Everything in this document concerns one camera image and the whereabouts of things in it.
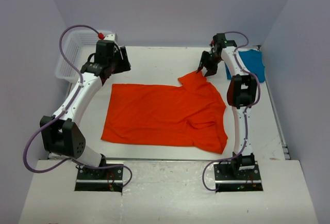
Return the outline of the orange t shirt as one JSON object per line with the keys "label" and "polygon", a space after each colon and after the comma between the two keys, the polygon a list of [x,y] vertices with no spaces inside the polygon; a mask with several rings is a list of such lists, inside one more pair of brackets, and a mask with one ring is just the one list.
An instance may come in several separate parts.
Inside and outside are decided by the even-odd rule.
{"label": "orange t shirt", "polygon": [[202,73],[180,86],[114,84],[101,139],[127,145],[196,147],[222,154],[226,105]]}

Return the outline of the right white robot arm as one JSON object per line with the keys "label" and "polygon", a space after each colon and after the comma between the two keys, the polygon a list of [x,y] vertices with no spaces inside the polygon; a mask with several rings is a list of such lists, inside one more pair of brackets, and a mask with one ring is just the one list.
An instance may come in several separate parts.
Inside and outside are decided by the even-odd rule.
{"label": "right white robot arm", "polygon": [[260,82],[244,64],[239,55],[239,48],[248,45],[249,40],[238,46],[234,40],[228,40],[230,32],[217,33],[210,43],[210,50],[204,51],[199,62],[198,72],[205,69],[205,76],[217,73],[218,64],[224,62],[231,80],[227,90],[227,103],[232,108],[235,125],[235,144],[233,155],[227,161],[230,173],[235,179],[241,179],[255,167],[255,157],[249,137],[249,123],[252,106],[260,99]]}

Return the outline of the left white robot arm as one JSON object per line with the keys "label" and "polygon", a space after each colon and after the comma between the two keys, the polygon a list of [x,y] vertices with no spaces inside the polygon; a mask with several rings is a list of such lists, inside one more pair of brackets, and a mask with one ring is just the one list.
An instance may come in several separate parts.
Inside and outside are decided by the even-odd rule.
{"label": "left white robot arm", "polygon": [[99,40],[95,53],[82,66],[77,83],[63,103],[51,116],[40,121],[46,151],[74,159],[89,167],[89,173],[102,179],[107,173],[105,157],[87,146],[79,129],[80,121],[95,94],[111,75],[129,71],[127,51],[111,40]]}

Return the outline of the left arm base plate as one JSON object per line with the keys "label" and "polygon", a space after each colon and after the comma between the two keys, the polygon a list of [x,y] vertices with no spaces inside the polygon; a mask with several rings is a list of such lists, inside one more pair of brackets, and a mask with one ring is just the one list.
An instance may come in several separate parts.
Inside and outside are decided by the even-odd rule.
{"label": "left arm base plate", "polygon": [[118,192],[123,190],[123,163],[107,161],[106,166],[120,165],[115,168],[91,170],[76,165],[77,177],[75,191]]}

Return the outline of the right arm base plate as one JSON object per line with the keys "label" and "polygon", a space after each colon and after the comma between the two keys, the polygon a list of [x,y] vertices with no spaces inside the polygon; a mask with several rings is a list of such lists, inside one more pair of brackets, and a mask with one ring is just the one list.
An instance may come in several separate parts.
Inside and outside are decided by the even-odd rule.
{"label": "right arm base plate", "polygon": [[258,164],[253,169],[233,171],[228,163],[214,164],[216,192],[263,191]]}

